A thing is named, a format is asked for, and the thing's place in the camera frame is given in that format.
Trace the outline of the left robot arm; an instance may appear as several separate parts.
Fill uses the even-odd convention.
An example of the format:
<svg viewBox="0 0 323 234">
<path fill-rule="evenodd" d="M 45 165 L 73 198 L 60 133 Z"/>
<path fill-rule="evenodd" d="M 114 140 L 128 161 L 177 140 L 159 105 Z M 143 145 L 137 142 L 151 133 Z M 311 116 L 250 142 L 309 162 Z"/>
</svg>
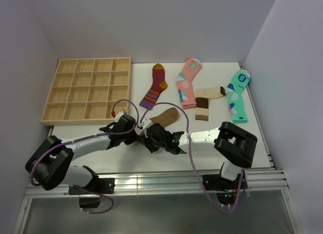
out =
<svg viewBox="0 0 323 234">
<path fill-rule="evenodd" d="M 137 138 L 135 124 L 133 117 L 124 114 L 91 136 L 76 140 L 47 137 L 25 165 L 31 183 L 46 191 L 65 184 L 80 187 L 86 193 L 95 192 L 100 188 L 98 174 L 88 166 L 74 166 L 71 162 L 92 152 L 115 148 L 122 142 L 133 143 Z"/>
</svg>

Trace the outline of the tan brown ribbed sock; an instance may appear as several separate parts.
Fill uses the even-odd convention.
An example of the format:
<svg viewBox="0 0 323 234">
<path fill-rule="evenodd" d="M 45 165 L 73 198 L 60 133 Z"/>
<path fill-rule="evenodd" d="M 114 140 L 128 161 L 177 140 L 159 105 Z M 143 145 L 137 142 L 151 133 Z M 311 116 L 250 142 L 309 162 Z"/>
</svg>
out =
<svg viewBox="0 0 323 234">
<path fill-rule="evenodd" d="M 154 116 L 150 118 L 153 124 L 158 123 L 162 127 L 167 127 L 171 124 L 173 124 L 179 117 L 178 110 L 175 107 L 168 108 L 161 114 Z M 146 143 L 149 144 L 149 146 L 156 147 L 156 143 L 154 143 L 150 138 L 147 138 L 144 134 L 144 132 L 141 132 L 139 134 L 139 137 L 136 139 L 135 143 L 139 143 L 146 147 Z"/>
</svg>

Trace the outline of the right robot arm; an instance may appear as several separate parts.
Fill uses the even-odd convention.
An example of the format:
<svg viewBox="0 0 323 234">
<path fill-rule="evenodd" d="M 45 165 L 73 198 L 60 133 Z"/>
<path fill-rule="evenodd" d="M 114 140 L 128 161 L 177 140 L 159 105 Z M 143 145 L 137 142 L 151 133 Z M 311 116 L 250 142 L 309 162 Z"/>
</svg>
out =
<svg viewBox="0 0 323 234">
<path fill-rule="evenodd" d="M 242 169 L 252 166 L 257 137 L 233 123 L 223 122 L 218 128 L 193 133 L 171 133 L 148 119 L 139 126 L 144 132 L 142 141 L 151 153 L 160 148 L 173 155 L 217 150 L 225 158 L 218 177 L 225 189 L 236 182 Z"/>
</svg>

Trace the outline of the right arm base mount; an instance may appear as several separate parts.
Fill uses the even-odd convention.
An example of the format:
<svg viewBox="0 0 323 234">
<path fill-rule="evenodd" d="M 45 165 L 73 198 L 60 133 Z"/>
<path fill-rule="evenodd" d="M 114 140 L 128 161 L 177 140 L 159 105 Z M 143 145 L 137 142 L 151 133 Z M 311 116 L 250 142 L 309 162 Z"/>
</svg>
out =
<svg viewBox="0 0 323 234">
<path fill-rule="evenodd" d="M 220 191 L 228 192 L 233 190 L 238 190 L 240 185 L 241 190 L 246 190 L 248 188 L 245 176 L 240 178 L 240 173 L 234 181 L 224 179 L 220 174 L 204 174 L 202 176 L 203 189 L 206 191 Z"/>
</svg>

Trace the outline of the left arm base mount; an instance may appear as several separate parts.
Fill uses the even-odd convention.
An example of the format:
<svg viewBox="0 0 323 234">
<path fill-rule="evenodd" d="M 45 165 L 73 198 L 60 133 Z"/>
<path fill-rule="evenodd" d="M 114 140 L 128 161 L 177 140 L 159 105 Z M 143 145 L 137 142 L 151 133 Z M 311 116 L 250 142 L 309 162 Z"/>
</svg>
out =
<svg viewBox="0 0 323 234">
<path fill-rule="evenodd" d="M 85 187 L 70 186 L 68 194 L 72 196 L 79 196 L 79 206 L 82 209 L 95 209 L 103 200 L 111 201 L 110 197 L 107 196 L 114 193 L 115 179 L 114 178 L 98 178 L 92 183 L 89 183 Z"/>
</svg>

